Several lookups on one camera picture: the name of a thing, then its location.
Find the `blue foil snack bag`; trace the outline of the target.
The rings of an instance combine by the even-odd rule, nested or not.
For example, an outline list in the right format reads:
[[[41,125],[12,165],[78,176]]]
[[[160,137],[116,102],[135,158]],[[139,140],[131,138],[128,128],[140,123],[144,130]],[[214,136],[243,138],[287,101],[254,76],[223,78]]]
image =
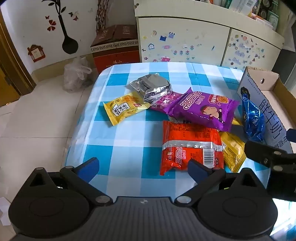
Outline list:
[[[264,141],[265,121],[262,111],[250,100],[247,88],[241,87],[242,117],[245,134],[250,141]]]

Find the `red snack packet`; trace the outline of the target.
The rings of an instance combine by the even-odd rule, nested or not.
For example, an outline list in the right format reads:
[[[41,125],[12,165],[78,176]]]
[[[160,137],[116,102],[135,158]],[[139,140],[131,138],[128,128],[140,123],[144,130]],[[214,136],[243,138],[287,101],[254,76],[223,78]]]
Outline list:
[[[224,168],[223,146],[217,129],[195,123],[163,121],[160,175],[186,170],[193,159],[207,168]]]

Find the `purple snack packet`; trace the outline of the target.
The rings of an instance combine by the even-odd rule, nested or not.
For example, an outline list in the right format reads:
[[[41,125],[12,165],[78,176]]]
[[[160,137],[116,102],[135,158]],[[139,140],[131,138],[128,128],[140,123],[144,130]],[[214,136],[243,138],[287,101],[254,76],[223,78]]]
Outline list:
[[[191,88],[169,104],[164,111],[173,118],[229,132],[239,101]]]

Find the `pink snack packet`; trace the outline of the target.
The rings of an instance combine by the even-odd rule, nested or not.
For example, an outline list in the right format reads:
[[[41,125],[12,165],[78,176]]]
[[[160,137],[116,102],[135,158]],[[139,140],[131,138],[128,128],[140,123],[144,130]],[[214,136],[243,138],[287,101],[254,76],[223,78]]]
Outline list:
[[[170,91],[168,94],[162,96],[158,101],[151,105],[150,109],[160,113],[167,113],[165,108],[170,106],[175,100],[178,100],[182,94]]]

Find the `white cardboard milk box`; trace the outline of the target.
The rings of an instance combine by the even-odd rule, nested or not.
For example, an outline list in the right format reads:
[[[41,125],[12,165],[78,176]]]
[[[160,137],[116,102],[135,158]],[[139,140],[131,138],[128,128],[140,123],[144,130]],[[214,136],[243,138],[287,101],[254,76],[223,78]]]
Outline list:
[[[263,112],[264,141],[267,145],[295,153],[287,131],[295,129],[295,97],[283,85],[279,74],[260,68],[247,67],[237,93],[248,92],[250,100]]]

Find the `blue checkered tablecloth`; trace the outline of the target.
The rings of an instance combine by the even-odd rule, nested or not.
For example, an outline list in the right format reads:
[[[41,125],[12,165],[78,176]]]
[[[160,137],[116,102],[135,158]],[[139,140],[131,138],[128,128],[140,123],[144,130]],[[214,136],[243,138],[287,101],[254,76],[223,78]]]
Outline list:
[[[104,104],[130,92],[128,84],[158,73],[172,89],[189,88],[238,99],[241,70],[196,63],[134,63],[114,65],[97,78],[74,131],[65,164],[78,166],[92,157],[99,172],[91,184],[111,198],[134,196],[112,208],[112,219],[96,221],[92,232],[104,240],[188,240],[186,215],[171,213],[165,198],[176,198],[195,184],[185,171],[160,175],[163,121],[168,117],[147,109],[113,126]]]

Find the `yellow wafer snack packet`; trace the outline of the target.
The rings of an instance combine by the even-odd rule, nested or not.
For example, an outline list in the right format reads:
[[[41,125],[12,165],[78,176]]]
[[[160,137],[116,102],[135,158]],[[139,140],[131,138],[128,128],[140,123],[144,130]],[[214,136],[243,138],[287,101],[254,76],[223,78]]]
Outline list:
[[[103,104],[106,114],[113,126],[119,124],[125,118],[148,109],[151,105],[137,91],[128,93]]]

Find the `clear plastic bag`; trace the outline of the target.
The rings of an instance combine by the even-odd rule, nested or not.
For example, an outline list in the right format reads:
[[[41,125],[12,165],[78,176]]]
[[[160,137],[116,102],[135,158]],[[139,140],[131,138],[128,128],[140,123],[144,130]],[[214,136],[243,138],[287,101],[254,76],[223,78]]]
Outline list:
[[[89,87],[93,83],[91,73],[92,69],[85,57],[74,58],[71,63],[64,66],[63,89],[71,93]]]

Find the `silver foil packet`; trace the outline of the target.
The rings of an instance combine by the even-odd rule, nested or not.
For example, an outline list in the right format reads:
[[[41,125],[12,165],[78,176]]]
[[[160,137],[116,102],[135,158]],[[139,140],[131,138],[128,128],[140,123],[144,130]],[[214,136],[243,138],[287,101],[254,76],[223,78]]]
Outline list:
[[[149,104],[154,104],[171,91],[170,82],[158,73],[142,76],[129,85]]]

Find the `red brown cardboard box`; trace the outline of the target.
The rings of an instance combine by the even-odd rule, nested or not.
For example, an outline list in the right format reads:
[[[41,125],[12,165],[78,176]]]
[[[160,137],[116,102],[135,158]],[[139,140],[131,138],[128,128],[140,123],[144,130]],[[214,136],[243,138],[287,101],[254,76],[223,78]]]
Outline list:
[[[113,25],[100,30],[90,49],[99,73],[116,64],[140,61],[137,30],[134,25]]]

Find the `cream cabinet with stickers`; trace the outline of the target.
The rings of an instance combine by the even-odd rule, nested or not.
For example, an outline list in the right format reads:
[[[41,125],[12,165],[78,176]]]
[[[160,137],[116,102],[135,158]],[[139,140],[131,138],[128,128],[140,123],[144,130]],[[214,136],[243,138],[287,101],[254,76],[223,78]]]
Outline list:
[[[191,62],[271,70],[285,42],[271,28],[201,1],[135,1],[143,62]]]

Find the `wooden door frame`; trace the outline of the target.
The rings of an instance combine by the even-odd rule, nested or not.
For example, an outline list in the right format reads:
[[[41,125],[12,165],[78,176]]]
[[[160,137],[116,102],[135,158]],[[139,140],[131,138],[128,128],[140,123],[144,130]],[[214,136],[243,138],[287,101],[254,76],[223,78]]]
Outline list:
[[[1,106],[19,100],[21,96],[31,93],[36,83],[25,68],[10,34],[1,16]]]

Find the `black vase wall decal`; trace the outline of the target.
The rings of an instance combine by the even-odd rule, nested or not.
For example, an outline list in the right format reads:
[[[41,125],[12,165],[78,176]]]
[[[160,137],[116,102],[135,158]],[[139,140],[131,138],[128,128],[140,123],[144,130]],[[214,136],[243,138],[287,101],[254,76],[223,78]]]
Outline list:
[[[56,0],[49,0],[48,6],[55,6],[55,9],[58,15],[59,23],[64,36],[64,40],[62,43],[63,51],[69,55],[76,53],[79,47],[78,42],[68,36],[66,27],[63,21],[63,17],[62,17],[62,13],[66,10],[66,6],[62,8],[61,1],[56,1]]]

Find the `red house wall socket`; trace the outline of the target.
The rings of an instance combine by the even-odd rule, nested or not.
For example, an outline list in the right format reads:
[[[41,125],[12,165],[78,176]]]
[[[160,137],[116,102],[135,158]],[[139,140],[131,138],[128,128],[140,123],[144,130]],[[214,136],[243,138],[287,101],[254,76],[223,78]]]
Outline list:
[[[36,63],[46,57],[43,47],[40,45],[32,45],[27,47],[28,55],[32,58],[32,61]]]

